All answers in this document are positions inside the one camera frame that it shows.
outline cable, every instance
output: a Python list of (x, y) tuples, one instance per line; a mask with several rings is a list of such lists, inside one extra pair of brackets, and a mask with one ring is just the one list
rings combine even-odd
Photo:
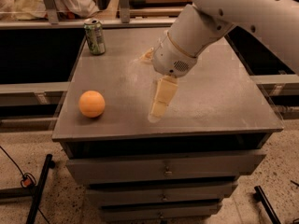
[(19, 167), (19, 165), (9, 156), (9, 154), (7, 154), (7, 152), (0, 146), (0, 148), (2, 149), (2, 151), (4, 151), (4, 153), (9, 157), (9, 159), (17, 166), (17, 168), (19, 169), (21, 176), (24, 177), (23, 172), (21, 171), (21, 168)]
[[(36, 178), (30, 174), (30, 173), (23, 173), (21, 171), (21, 168), (19, 167), (19, 165), (9, 156), (9, 154), (0, 146), (0, 148), (2, 149), (2, 151), (9, 157), (9, 159), (16, 165), (16, 167), (19, 169), (20, 173), (21, 173), (21, 187), (24, 189), (28, 189), (31, 196), (34, 197), (34, 194), (32, 193), (32, 191), (30, 190), (30, 188), (34, 187), (36, 185)], [(43, 214), (43, 212), (39, 209), (39, 207), (37, 207), (37, 210), (39, 211), (39, 213), (41, 214), (41, 216), (45, 219), (45, 221), (50, 224), (50, 222), (47, 220), (46, 216)]]

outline drawer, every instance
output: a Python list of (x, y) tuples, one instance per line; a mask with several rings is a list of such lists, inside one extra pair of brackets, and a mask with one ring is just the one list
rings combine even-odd
[(173, 203), (198, 200), (222, 200), (229, 197), (237, 182), (167, 184), (113, 189), (87, 189), (86, 196), (97, 207), (134, 203)]
[(171, 217), (200, 217), (217, 214), (221, 203), (191, 203), (163, 206), (142, 206), (100, 210), (100, 217), (106, 221), (148, 220)]
[(69, 160), (79, 184), (99, 184), (251, 174), (263, 160), (261, 150)]

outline drawer handle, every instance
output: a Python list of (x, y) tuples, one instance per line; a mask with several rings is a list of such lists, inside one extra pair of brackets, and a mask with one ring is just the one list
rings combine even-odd
[(168, 201), (168, 198), (165, 196), (165, 194), (162, 195), (161, 201), (162, 202), (167, 202)]
[(164, 175), (165, 175), (165, 176), (170, 176), (170, 175), (172, 175), (172, 171), (169, 170), (169, 167), (168, 167), (168, 166), (165, 167)]
[(162, 212), (159, 213), (159, 219), (164, 219), (164, 216), (163, 216)]

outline can lid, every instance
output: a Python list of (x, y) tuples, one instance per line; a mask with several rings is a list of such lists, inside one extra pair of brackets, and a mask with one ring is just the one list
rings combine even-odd
[(93, 18), (91, 18), (91, 19), (87, 19), (87, 20), (85, 20), (84, 21), (84, 24), (86, 24), (86, 25), (95, 25), (95, 24), (97, 24), (97, 23), (99, 23), (100, 21), (98, 20), (98, 19), (93, 19)]

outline black cable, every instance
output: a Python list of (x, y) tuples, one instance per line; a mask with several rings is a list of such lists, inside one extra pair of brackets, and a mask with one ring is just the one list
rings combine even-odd
[(17, 168), (19, 169), (19, 171), (21, 173), (21, 176), (24, 177), (24, 173), (21, 171), (21, 168), (19, 167), (19, 165), (9, 156), (9, 154), (7, 154), (7, 152), (1, 146), (0, 146), (0, 148), (9, 157), (9, 159), (17, 166)]
[[(34, 194), (31, 192), (30, 188), (32, 187), (26, 187), (23, 185), (23, 181), (27, 178), (29, 178), (33, 184), (33, 186), (36, 185), (36, 178), (30, 174), (30, 173), (23, 173), (21, 171), (21, 168), (19, 167), (19, 165), (9, 156), (9, 154), (0, 146), (0, 148), (2, 149), (2, 151), (9, 157), (9, 159), (16, 165), (16, 167), (19, 169), (20, 173), (21, 173), (21, 177), (22, 177), (22, 181), (21, 181), (21, 187), (24, 188), (24, 189), (27, 189), (29, 190), (30, 194), (32, 197), (34, 197)], [(43, 212), (39, 209), (39, 207), (37, 208), (37, 210), (39, 211), (39, 213), (41, 214), (41, 216), (45, 219), (45, 221), (50, 224), (50, 222), (47, 220), (47, 218), (45, 217), (45, 215), (43, 214)]]

